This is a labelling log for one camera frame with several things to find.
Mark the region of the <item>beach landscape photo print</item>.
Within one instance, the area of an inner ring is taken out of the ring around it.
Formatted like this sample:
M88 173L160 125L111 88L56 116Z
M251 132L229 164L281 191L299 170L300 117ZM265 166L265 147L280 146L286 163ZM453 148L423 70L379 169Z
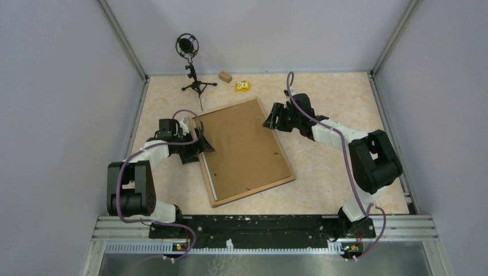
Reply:
M204 134L204 124L203 124L203 121L201 120L201 118L199 116L194 116L192 118L192 122L194 123L195 127L200 128ZM210 201L212 203L215 203L217 200L217 196L216 196L214 184L212 181L212 174L210 173L208 162L207 162L206 155L205 155L208 153L210 153L210 152L201 154L199 156L199 162L200 162L201 170L203 172L204 181L207 185L207 190L209 192Z

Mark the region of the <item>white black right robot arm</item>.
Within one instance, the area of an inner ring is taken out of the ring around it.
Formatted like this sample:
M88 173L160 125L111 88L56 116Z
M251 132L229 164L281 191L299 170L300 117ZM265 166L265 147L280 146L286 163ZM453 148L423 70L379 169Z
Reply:
M340 208L337 228L345 237L354 236L360 221L368 217L382 192L403 173L402 164L385 131L358 131L327 116L315 114L307 94L289 95L286 103L275 102L264 128L299 133L342 151L352 195Z

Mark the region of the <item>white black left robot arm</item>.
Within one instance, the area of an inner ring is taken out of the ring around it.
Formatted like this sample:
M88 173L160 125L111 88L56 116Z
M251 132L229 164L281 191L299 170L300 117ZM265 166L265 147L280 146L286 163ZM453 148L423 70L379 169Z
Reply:
M163 223L170 237L184 232L179 208L157 199L153 171L165 159L178 155L182 164L196 162L203 152L214 152L204 136L204 124L191 128L187 120L159 120L153 137L136 153L108 165L106 208L125 223Z

